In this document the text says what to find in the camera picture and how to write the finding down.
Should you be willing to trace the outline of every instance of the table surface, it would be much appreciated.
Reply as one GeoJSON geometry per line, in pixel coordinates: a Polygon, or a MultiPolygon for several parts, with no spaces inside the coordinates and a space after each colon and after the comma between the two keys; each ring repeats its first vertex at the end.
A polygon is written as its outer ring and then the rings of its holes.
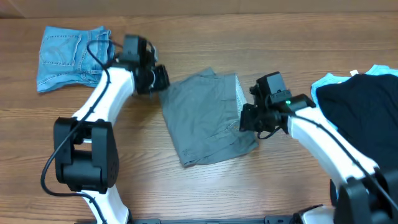
{"type": "MultiPolygon", "coordinates": [[[[40,173],[53,151],[54,121],[70,117],[93,91],[68,86],[37,93],[45,26],[105,26],[117,42],[124,34],[140,34],[157,46],[171,82],[207,67],[236,72],[252,102],[249,87],[274,71],[282,73],[294,95],[309,95],[310,85],[327,72],[347,76],[373,64],[397,68],[397,22],[398,13],[1,19],[0,223],[93,218],[83,199],[51,197],[40,188],[40,173]]],[[[281,131],[248,155],[183,168],[159,100],[132,97],[114,135],[121,163],[116,185],[135,218],[258,218],[329,204],[328,176],[281,131]]],[[[68,192],[53,165],[47,184],[68,192]]]]}

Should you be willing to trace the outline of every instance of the blue jeans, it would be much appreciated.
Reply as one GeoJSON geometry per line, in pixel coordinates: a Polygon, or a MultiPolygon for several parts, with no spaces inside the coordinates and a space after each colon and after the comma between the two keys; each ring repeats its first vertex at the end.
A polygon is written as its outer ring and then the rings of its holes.
{"type": "MultiPolygon", "coordinates": [[[[101,66],[87,52],[90,40],[109,40],[110,30],[71,30],[46,27],[39,52],[37,91],[44,93],[67,84],[95,87],[102,73],[101,66]]],[[[114,46],[107,42],[90,45],[90,50],[103,62],[114,56],[114,46]]]]}
{"type": "MultiPolygon", "coordinates": [[[[397,69],[391,69],[387,65],[373,65],[373,67],[366,72],[367,75],[385,75],[385,74],[391,74],[398,76],[398,70],[397,69]]],[[[330,73],[327,73],[325,77],[319,79],[315,83],[312,84],[311,86],[311,95],[312,95],[312,100],[314,103],[319,106],[318,104],[318,97],[317,97],[317,88],[324,86],[324,85],[329,85],[329,84],[335,84],[335,83],[342,83],[347,80],[349,80],[351,77],[337,77],[334,76],[330,73]]]]}

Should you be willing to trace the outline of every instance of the gray fabric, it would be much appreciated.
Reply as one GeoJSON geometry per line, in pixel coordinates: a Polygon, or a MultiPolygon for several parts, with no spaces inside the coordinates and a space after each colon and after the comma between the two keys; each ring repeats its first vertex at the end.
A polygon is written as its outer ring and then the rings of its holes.
{"type": "Polygon", "coordinates": [[[258,147],[253,132],[239,132],[236,74],[206,69],[159,94],[163,116],[184,166],[213,164],[258,147]]]}

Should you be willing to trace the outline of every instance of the black cable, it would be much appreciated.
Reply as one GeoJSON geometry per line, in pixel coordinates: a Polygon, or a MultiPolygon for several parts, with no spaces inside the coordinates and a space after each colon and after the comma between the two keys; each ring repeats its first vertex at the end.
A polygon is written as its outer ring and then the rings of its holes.
{"type": "Polygon", "coordinates": [[[383,194],[383,196],[387,199],[387,201],[391,204],[392,207],[394,207],[398,211],[398,205],[395,203],[395,201],[390,197],[390,195],[383,189],[383,187],[380,186],[380,184],[374,180],[374,178],[366,171],[366,169],[361,165],[360,162],[358,162],[351,153],[344,147],[344,145],[334,136],[329,130],[327,130],[325,127],[322,126],[322,124],[316,123],[312,121],[311,119],[304,118],[302,116],[298,116],[296,114],[290,114],[290,113],[279,113],[281,116],[291,116],[293,118],[301,119],[306,122],[314,124],[316,127],[320,128],[322,131],[326,132],[336,143],[339,145],[339,147],[346,153],[346,155],[353,161],[353,163],[358,166],[358,168],[364,173],[366,178],[368,178],[372,184],[380,191],[380,193],[383,194]]]}
{"type": "Polygon", "coordinates": [[[43,171],[42,171],[42,176],[40,178],[40,183],[42,185],[42,188],[44,190],[44,192],[46,192],[49,195],[52,196],[56,196],[56,197],[85,197],[88,200],[90,200],[90,203],[93,203],[95,209],[98,212],[98,215],[101,219],[101,221],[103,222],[103,224],[106,224],[106,220],[104,218],[104,215],[101,212],[100,206],[96,203],[95,199],[86,194],[86,193],[56,193],[51,191],[45,184],[45,176],[47,174],[47,171],[50,167],[51,162],[54,160],[55,156],[57,155],[57,153],[61,150],[61,148],[63,147],[63,145],[70,140],[70,137],[77,131],[77,129],[81,126],[81,124],[89,117],[90,114],[92,114],[92,112],[94,112],[95,107],[97,106],[97,104],[101,101],[102,97],[105,95],[106,90],[109,87],[109,84],[111,83],[111,76],[108,72],[108,69],[105,67],[105,65],[92,53],[92,51],[90,50],[90,45],[94,42],[109,42],[110,44],[113,44],[115,46],[118,47],[122,47],[122,45],[114,43],[112,40],[91,40],[87,43],[87,52],[94,58],[94,60],[101,66],[101,68],[105,71],[106,73],[106,77],[107,77],[107,81],[104,87],[104,90],[101,92],[101,94],[99,95],[99,97],[97,98],[97,100],[94,102],[93,106],[91,106],[89,108],[89,110],[87,111],[86,115],[84,115],[84,117],[82,117],[81,120],[79,120],[79,122],[77,123],[77,125],[68,133],[68,135],[65,137],[65,139],[61,142],[61,144],[58,146],[58,148],[52,153],[52,155],[50,156],[50,158],[48,159],[48,161],[46,162],[43,171]]]}
{"type": "Polygon", "coordinates": [[[273,130],[273,132],[269,133],[266,137],[263,137],[263,138],[261,137],[261,133],[262,133],[262,132],[258,132],[258,133],[257,133],[257,138],[258,138],[258,139],[261,139],[261,140],[270,138],[270,137],[273,136],[277,131],[279,131],[280,128],[281,128],[281,127],[278,126],[278,128],[275,128],[275,130],[273,130]]]}

